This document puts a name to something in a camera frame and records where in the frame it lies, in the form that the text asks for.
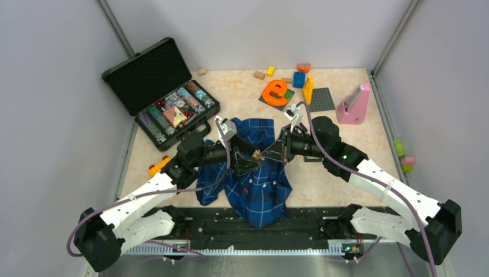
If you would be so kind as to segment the silver flower brooch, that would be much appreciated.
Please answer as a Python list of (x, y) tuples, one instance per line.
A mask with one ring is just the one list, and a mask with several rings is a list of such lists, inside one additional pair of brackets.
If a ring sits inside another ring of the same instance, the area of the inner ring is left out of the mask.
[(253, 154), (252, 154), (252, 158), (254, 158), (255, 160), (265, 160), (265, 158), (262, 156), (261, 154), (261, 151), (256, 149)]

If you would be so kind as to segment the blue plaid shirt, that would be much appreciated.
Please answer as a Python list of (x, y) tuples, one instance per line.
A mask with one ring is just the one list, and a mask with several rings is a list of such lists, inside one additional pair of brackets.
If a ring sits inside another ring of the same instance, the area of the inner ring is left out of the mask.
[(283, 163), (266, 159), (255, 171), (238, 176), (228, 172), (226, 162), (198, 169), (196, 193), (201, 205), (209, 205), (224, 192), (232, 209), (255, 228), (263, 228), (285, 218), (286, 201), (292, 187)]

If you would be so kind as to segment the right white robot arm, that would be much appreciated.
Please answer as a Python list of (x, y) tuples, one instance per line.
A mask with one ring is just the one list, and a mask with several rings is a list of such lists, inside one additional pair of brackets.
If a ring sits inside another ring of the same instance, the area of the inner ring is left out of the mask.
[(278, 139), (261, 155), (284, 163), (296, 155), (321, 158), (329, 173), (369, 192), (395, 211), (392, 215), (349, 205), (338, 222), (338, 230), (346, 238), (357, 233), (387, 238), (410, 247), (421, 259), (441, 265), (462, 233), (458, 203), (430, 198), (393, 177), (364, 152), (343, 142), (338, 126), (326, 116), (312, 120), (310, 134), (283, 127)]

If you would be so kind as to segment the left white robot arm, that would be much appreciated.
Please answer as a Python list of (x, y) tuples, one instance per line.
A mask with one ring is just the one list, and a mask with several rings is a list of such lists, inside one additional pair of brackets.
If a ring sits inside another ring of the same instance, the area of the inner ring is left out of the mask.
[(203, 136), (192, 131), (181, 139), (176, 155), (163, 161), (156, 174), (126, 197), (101, 208), (86, 209), (68, 244), (74, 245), (95, 272), (110, 268), (126, 251), (152, 238), (168, 235), (179, 238), (185, 223), (160, 209), (151, 210), (179, 193), (192, 192), (189, 187), (197, 179), (197, 167), (224, 164), (224, 172), (238, 176), (263, 164), (259, 150), (237, 135), (204, 144)]

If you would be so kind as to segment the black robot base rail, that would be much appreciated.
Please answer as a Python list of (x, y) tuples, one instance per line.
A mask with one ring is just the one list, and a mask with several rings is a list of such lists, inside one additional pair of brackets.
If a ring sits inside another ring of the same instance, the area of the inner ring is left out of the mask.
[(285, 218), (255, 228), (230, 208), (163, 209), (176, 216), (173, 230), (151, 239), (161, 244), (136, 246), (131, 254), (183, 256), (183, 248), (205, 256), (344, 256), (353, 245), (376, 240), (358, 234), (340, 219), (343, 207), (289, 208)]

